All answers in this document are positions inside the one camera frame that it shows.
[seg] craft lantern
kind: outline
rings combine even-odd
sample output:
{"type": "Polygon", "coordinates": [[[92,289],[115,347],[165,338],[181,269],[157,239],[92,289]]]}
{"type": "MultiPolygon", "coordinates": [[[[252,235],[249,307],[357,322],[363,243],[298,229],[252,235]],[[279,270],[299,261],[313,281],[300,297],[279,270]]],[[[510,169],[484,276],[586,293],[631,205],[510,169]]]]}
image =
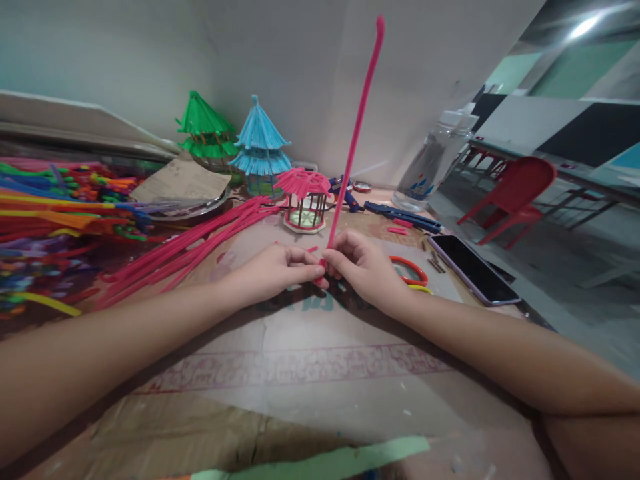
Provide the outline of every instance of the craft lantern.
{"type": "Polygon", "coordinates": [[[291,170],[291,159],[281,152],[280,148],[290,145],[291,142],[284,140],[273,126],[258,104],[258,97],[252,95],[251,98],[253,106],[238,135],[238,142],[234,144],[237,147],[242,146],[242,149],[229,164],[245,172],[251,196],[268,195],[274,199],[283,193],[274,186],[276,175],[291,170]]]}
{"type": "Polygon", "coordinates": [[[289,196],[285,225],[296,233],[318,233],[325,227],[325,208],[330,196],[328,178],[318,172],[294,168],[278,175],[275,188],[289,196]]]}

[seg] desk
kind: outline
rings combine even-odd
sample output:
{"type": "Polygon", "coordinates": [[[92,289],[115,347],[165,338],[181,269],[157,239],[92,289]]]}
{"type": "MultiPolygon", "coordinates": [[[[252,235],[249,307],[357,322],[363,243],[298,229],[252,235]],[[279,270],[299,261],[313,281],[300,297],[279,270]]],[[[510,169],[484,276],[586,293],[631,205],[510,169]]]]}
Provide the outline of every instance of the desk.
{"type": "MultiPolygon", "coordinates": [[[[374,191],[357,199],[380,203],[390,196],[374,191]]],[[[437,285],[439,275],[453,283],[458,301],[483,308],[450,270],[430,270],[418,230],[394,235],[387,231],[392,225],[373,213],[344,212],[340,218],[340,229],[373,237],[422,267],[433,277],[430,283],[437,285]]],[[[222,244],[178,288],[221,278],[274,239],[322,247],[328,230],[297,235],[274,215],[222,244]]],[[[125,301],[153,297],[166,282],[125,301]]],[[[498,310],[523,321],[513,305],[498,310]]],[[[550,478],[520,408],[354,295],[336,289],[322,296],[309,284],[238,312],[140,373],[89,433],[39,472],[156,479],[424,435],[431,451],[418,456],[424,465],[418,475],[406,476],[411,480],[453,478],[456,455],[470,478],[484,478],[492,465],[505,478],[550,478]]]]}
{"type": "Polygon", "coordinates": [[[579,227],[592,218],[616,206],[618,203],[624,203],[640,209],[640,188],[634,187],[632,184],[620,179],[619,177],[624,176],[623,173],[606,167],[600,168],[596,172],[596,169],[586,165],[508,142],[473,139],[469,141],[469,146],[494,153],[512,161],[528,156],[542,158],[556,167],[558,178],[580,186],[580,188],[562,200],[562,202],[552,206],[551,210],[546,212],[546,216],[550,216],[561,208],[564,208],[587,190],[596,191],[606,197],[607,202],[604,206],[571,225],[569,230],[579,227]]]}

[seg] hand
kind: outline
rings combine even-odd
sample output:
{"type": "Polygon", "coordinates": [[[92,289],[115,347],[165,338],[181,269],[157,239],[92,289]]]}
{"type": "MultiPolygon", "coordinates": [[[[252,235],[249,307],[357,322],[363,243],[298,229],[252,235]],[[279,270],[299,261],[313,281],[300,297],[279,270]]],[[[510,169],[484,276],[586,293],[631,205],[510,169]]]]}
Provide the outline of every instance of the hand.
{"type": "Polygon", "coordinates": [[[409,294],[410,288],[397,274],[390,258],[354,230],[340,232],[334,248],[322,252],[329,274],[336,280],[344,277],[364,300],[393,316],[393,309],[409,294]]]}
{"type": "Polygon", "coordinates": [[[300,247],[290,247],[274,243],[237,270],[223,282],[232,282],[242,292],[243,307],[278,295],[287,287],[322,278],[316,285],[329,288],[323,277],[325,269],[320,259],[300,247]]]}

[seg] ceiling light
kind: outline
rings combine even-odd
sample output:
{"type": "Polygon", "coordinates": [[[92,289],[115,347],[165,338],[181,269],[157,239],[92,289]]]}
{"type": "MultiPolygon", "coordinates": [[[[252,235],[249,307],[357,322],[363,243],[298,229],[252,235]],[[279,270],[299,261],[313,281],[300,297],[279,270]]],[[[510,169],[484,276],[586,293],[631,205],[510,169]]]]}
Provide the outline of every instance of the ceiling light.
{"type": "Polygon", "coordinates": [[[593,26],[600,20],[600,15],[596,15],[588,20],[584,20],[580,25],[578,25],[574,31],[569,35],[570,39],[574,39],[579,37],[580,35],[584,35],[586,32],[591,30],[593,26]]]}

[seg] person's left hand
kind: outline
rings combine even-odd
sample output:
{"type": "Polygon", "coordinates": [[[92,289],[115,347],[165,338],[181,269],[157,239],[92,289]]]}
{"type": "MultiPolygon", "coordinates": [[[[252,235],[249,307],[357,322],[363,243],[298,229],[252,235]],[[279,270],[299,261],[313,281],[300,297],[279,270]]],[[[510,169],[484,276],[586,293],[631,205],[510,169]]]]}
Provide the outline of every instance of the person's left hand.
{"type": "Polygon", "coordinates": [[[329,288],[324,278],[325,269],[320,259],[310,252],[288,245],[274,243],[237,270],[232,271],[223,282],[231,281],[243,296],[245,306],[268,300],[287,287],[297,283],[321,280],[316,284],[322,289],[329,288]]]}

